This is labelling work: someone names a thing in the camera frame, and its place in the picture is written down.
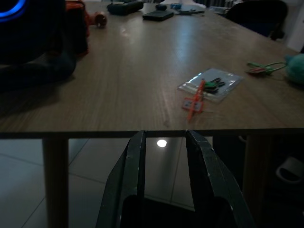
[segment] wooden table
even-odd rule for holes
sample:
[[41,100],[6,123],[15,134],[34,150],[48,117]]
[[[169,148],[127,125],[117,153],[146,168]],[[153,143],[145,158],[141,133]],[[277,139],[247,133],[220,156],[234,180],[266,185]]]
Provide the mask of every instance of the wooden table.
[[[105,6],[87,3],[89,12],[106,12]],[[131,137],[139,130],[182,136],[185,129],[249,135],[243,193],[258,218],[274,136],[304,133],[304,93],[286,83],[285,71],[267,78],[244,73],[247,61],[283,61],[294,51],[209,12],[144,21],[153,10],[145,4],[125,17],[108,15],[106,29],[92,26],[90,53],[70,81],[0,95],[1,138],[44,139],[50,227],[68,223],[69,138]],[[177,86],[212,67],[244,80],[188,123],[181,109],[187,94]]]

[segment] plush toy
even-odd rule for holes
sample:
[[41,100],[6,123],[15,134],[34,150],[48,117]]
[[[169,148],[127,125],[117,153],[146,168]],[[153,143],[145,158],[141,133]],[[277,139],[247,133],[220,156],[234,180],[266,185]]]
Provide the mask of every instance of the plush toy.
[[304,54],[285,56],[288,80],[304,85]]

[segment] table leg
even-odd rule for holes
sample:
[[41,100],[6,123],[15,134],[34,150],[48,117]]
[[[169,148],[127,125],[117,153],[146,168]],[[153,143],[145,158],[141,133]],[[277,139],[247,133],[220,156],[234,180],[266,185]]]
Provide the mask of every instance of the table leg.
[[68,228],[68,139],[43,139],[48,228]]
[[274,145],[273,136],[256,135],[247,137],[243,196],[252,217],[258,225],[261,221],[268,168]]

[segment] clear plastic bag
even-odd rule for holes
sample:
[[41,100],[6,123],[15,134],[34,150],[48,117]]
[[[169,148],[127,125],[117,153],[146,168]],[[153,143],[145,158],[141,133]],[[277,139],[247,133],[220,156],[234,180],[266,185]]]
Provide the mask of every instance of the clear plastic bag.
[[204,79],[206,82],[210,82],[216,78],[220,78],[225,84],[218,87],[218,91],[216,93],[204,92],[204,97],[214,102],[220,102],[223,100],[228,93],[243,79],[241,76],[211,68],[204,73],[199,73],[190,81],[179,85],[178,89],[195,94],[202,79]]

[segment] tiled floor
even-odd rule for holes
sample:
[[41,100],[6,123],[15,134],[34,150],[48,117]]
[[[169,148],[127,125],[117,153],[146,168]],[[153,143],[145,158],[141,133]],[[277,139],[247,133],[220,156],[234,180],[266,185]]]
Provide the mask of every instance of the tiled floor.
[[[148,138],[145,194],[152,200],[193,210],[185,141]],[[94,228],[107,176],[128,139],[70,140],[71,228]],[[46,200],[40,140],[0,140],[0,227],[46,228]]]

